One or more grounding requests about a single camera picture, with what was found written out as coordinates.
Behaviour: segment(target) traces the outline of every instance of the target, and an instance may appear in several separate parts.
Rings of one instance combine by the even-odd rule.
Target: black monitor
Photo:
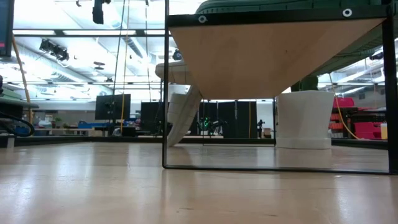
[[[0,0],[0,57],[11,56],[14,0]]]
[[[124,109],[123,109],[123,119],[130,118],[130,101],[131,95],[124,95]],[[109,96],[97,96],[95,104],[95,119],[121,119],[122,116],[122,103],[123,95],[112,95]]]

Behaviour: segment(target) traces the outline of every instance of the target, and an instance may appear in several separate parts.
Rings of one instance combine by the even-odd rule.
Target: black metal table frame
[[[382,43],[384,51],[384,74],[386,88],[386,119],[388,130],[389,171],[372,170],[336,170],[299,167],[210,167],[181,166],[167,164],[167,103],[163,103],[163,141],[162,166],[164,169],[191,170],[233,170],[233,171],[287,171],[287,172],[327,172],[347,174],[398,174],[398,93],[397,69],[394,41],[394,15],[396,13],[393,0],[382,0],[378,6],[352,7],[349,9],[299,9],[288,11],[232,12],[216,14],[169,15],[169,0],[165,0],[165,40],[164,40],[164,102],[168,102],[169,94],[169,28],[192,26],[222,26],[263,24],[281,22],[310,21],[347,21],[358,19],[385,18],[382,22]]]

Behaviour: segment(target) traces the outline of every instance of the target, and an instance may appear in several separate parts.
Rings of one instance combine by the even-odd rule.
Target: computer monitor
[[[130,118],[131,95],[124,95],[123,119]],[[95,119],[121,119],[123,95],[97,96],[95,104]]]
[[[0,57],[11,56],[14,0],[0,0]]]

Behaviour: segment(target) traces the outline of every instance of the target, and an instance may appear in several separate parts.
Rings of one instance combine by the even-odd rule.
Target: ceiling
[[[170,14],[193,14],[203,1],[170,0]],[[116,94],[125,88],[133,100],[159,100],[160,79],[154,71],[164,60],[164,1],[151,0],[146,6],[145,1],[112,0],[103,6],[103,25],[92,21],[93,1],[80,0],[80,4],[78,7],[75,0],[15,0],[14,30],[31,97],[90,101],[98,95],[112,94],[113,83],[105,83],[111,78],[117,82]],[[119,36],[120,28],[129,30],[129,45],[125,35]],[[75,35],[58,35],[58,30]],[[39,50],[43,39],[67,49],[70,59],[58,62]],[[170,58],[177,48],[172,37],[169,45]],[[95,62],[104,64],[101,70],[95,69]],[[333,83],[338,83],[336,92],[354,94],[374,82],[382,85],[381,68],[382,60],[367,58],[333,72]],[[8,88],[25,96],[15,58],[0,61],[0,74],[5,82],[12,82]],[[331,90],[328,75],[320,77],[319,88]]]

